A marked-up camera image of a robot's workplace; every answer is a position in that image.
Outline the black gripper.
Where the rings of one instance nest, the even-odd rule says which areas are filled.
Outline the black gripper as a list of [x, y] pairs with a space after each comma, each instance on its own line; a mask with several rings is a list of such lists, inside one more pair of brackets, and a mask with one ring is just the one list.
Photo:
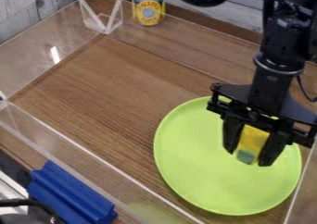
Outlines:
[[209, 90], [207, 110], [219, 114], [223, 120], [223, 147], [229, 154], [237, 147], [244, 125], [268, 133], [259, 152], [259, 167], [272, 165], [287, 145], [299, 143], [311, 147], [317, 115], [294, 101], [288, 93], [279, 111], [274, 112], [248, 103], [248, 85], [212, 83]]

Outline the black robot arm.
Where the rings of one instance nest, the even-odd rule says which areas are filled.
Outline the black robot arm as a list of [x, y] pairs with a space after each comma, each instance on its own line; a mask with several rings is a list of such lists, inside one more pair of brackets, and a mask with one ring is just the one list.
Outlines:
[[262, 0], [262, 41], [248, 85], [213, 83], [207, 110], [223, 120], [223, 148], [244, 163], [268, 167], [286, 146], [311, 147], [317, 113], [291, 97], [317, 58], [317, 0]]

